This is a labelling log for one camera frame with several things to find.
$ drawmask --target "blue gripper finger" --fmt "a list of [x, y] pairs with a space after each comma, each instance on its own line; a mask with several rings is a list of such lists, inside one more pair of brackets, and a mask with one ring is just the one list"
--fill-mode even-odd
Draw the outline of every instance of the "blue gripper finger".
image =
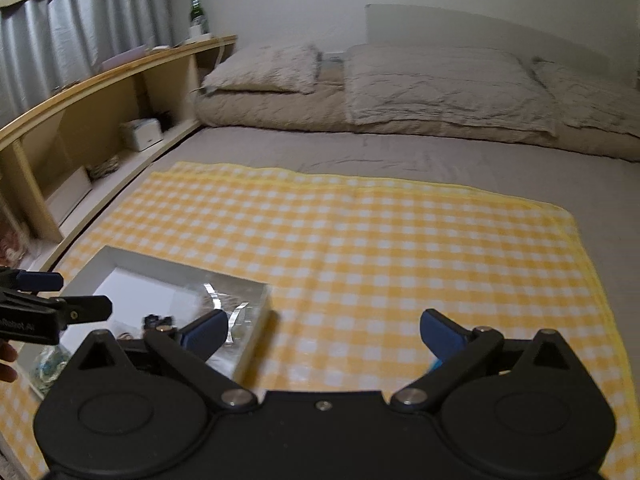
[[430, 308], [420, 316], [420, 337], [426, 347], [442, 362], [463, 350], [471, 331]]
[[229, 318], [224, 310], [213, 310], [180, 330], [180, 346], [208, 360], [226, 341]]
[[15, 288], [23, 292], [57, 292], [65, 280], [58, 272], [28, 272], [20, 270], [15, 275]]
[[431, 365], [431, 368], [429, 368], [430, 372], [433, 372], [434, 370], [437, 370], [438, 368], [440, 368], [442, 366], [442, 361], [440, 361], [440, 359], [436, 359], [436, 361], [434, 362], [433, 365]]

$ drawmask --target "small white container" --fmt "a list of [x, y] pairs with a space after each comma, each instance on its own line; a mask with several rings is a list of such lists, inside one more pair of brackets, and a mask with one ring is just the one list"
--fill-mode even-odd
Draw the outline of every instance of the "small white container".
[[208, 41], [211, 38], [212, 38], [211, 33], [207, 32], [206, 34], [199, 34], [197, 36], [190, 36], [189, 38], [184, 40], [182, 42], [182, 44], [188, 45], [188, 44], [191, 44], [191, 43], [198, 43], [199, 41]]
[[137, 119], [120, 125], [125, 145], [134, 152], [142, 152], [162, 140], [160, 121]]

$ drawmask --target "green bottle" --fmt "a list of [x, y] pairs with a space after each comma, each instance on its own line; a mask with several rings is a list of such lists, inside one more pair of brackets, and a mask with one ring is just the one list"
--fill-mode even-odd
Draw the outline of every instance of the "green bottle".
[[190, 27], [200, 27], [200, 34], [207, 34], [209, 32], [209, 23], [207, 23], [207, 17], [204, 10], [202, 10], [200, 0], [191, 0], [190, 21]]

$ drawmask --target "hand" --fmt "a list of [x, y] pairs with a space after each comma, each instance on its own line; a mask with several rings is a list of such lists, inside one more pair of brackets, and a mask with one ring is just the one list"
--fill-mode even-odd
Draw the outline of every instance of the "hand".
[[[7, 341], [0, 340], [0, 360], [13, 363], [18, 358], [18, 352]], [[9, 365], [0, 364], [0, 381], [13, 383], [18, 378], [16, 372]]]

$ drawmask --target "fluffy pillow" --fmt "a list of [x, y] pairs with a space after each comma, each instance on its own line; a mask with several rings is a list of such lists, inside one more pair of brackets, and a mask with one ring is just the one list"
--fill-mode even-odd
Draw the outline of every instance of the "fluffy pillow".
[[538, 80], [558, 102], [559, 118], [574, 128], [596, 128], [640, 137], [640, 92], [581, 75], [558, 63], [538, 60]]
[[221, 90], [311, 94], [320, 53], [312, 44], [249, 46], [206, 76], [203, 85]]
[[344, 71], [353, 124], [441, 121], [555, 132], [551, 95], [500, 50], [364, 44], [347, 51]]

